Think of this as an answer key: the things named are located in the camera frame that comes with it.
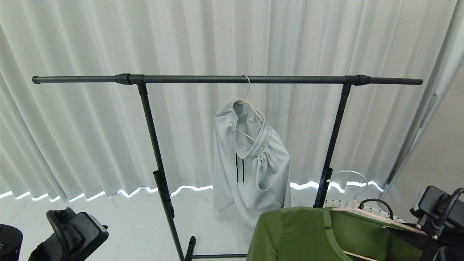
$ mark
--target white basket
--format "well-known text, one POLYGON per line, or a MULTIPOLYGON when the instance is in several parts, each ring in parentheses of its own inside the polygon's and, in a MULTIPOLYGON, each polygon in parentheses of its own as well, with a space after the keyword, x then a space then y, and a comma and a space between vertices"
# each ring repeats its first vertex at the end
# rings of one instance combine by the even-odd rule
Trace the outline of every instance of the white basket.
MULTIPOLYGON (((341 201, 341 200, 333 200, 333 199, 329 199, 329 200, 325 200, 324 201, 324 207, 325 208, 329 208, 329 207, 332 207, 332 208, 342 208, 342 209, 349 209, 349 208, 352 208, 353 207, 353 202, 348 202, 348 201, 341 201)), ((383 210, 380 210, 380 209, 374 209, 374 208, 371 208, 371 207, 367 207, 367 206, 364 206, 362 208, 362 210, 366 211, 366 212, 370 212, 372 214, 376 214, 378 216, 382 216, 382 217, 386 217, 386 218, 390 218, 390 214, 383 211, 383 210)), ((363 215, 359 212, 356 212, 356 214, 358 215, 362 215, 362 216, 365 216, 365 217, 368 217, 368 218, 372 218, 370 216, 367 216, 367 215, 363 215)), ((399 217, 397 216, 393 216, 393 220, 395 220, 396 222, 400 222, 400 223, 404 223, 404 221, 402 219, 400 219, 399 217)))

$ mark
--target horizontal black rod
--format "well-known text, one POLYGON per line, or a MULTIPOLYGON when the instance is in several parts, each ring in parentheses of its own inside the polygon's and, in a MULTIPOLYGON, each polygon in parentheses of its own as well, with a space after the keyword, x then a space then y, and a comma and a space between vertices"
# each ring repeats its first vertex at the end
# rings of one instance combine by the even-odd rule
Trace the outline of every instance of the horizontal black rod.
MULTIPOLYGON (((115 76, 34 76, 33 83, 115 83, 121 82, 121 74, 115 76)), ((132 76, 124 75, 125 84, 137 84, 131 81, 132 76)), ((421 79, 411 78, 371 78, 365 76, 248 76, 254 84, 397 84, 397 85, 421 85, 421 79)), ((248 80, 244 76, 188 76, 188 75, 144 75, 144 83, 210 83, 210 84, 245 84, 248 80)))
POLYGON ((246 254, 197 254, 192 259, 246 257, 246 254))

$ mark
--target rack's vertical pole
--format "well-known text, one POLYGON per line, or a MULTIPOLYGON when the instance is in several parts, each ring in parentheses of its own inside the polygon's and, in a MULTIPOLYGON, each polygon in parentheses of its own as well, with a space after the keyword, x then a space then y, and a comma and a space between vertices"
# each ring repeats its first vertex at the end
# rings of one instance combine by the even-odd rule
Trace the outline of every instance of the rack's vertical pole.
POLYGON ((351 83, 343 84, 342 96, 340 97, 340 102, 338 104, 337 115, 335 116, 334 128, 332 130, 332 135, 330 136, 329 148, 327 149, 327 155, 325 157, 321 180, 319 181, 316 200, 314 200, 314 208, 322 208, 324 206, 325 196, 327 195, 327 190, 329 189, 329 182, 327 182, 327 180, 331 178, 333 171, 333 169, 330 167, 330 161, 332 160, 332 155, 334 153, 335 143, 337 141, 340 125, 342 124, 343 113, 345 111, 351 85, 351 83))
POLYGON ((164 213, 168 219, 169 229, 171 230, 171 234, 173 236, 175 248, 177 250, 177 254, 179 255, 179 260, 184 261, 184 254, 182 252, 179 236, 177 235, 177 230, 174 224, 174 209, 171 204, 171 196, 169 195, 166 175, 164 174, 163 161, 161 160, 160 147, 158 145, 158 138, 156 137, 155 124, 153 122, 150 103, 148 101, 147 86, 143 80, 140 80, 137 82, 137 87, 139 88, 140 97, 142 98, 143 111, 145 112, 145 118, 147 120, 148 132, 150 133, 151 144, 153 146, 153 151, 155 152, 156 164, 158 165, 158 170, 153 172, 153 175, 155 176, 156 186, 158 187, 164 213))

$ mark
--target green garment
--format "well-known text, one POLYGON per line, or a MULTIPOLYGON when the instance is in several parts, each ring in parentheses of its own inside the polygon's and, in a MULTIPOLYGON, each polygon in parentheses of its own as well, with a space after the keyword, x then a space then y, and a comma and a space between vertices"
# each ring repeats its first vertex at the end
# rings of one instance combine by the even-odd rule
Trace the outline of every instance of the green garment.
POLYGON ((296 207, 262 214, 246 260, 363 260, 343 250, 379 261, 419 260, 422 252, 391 234, 385 223, 330 210, 296 207))

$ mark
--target basket handle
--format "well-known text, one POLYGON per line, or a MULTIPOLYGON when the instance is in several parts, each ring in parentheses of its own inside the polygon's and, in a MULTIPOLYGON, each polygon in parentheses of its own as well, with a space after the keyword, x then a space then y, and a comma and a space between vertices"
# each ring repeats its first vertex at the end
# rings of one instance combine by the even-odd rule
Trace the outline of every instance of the basket handle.
POLYGON ((362 208, 364 207, 364 203, 369 202, 369 201, 377 201, 377 202, 380 202, 380 203, 384 204, 384 205, 387 207, 387 209, 388 209, 388 212, 389 212, 389 214, 390 214, 390 216, 389 216, 390 219, 391 219, 391 220, 394 220, 394 219, 393 219, 393 210, 392 210, 392 208, 391 208, 385 201, 383 201, 383 200, 381 200, 381 199, 377 199, 377 198, 365 199, 365 200, 361 201, 361 203, 359 204, 359 207, 358 207, 358 208, 359 208, 359 209, 362 209, 362 208))

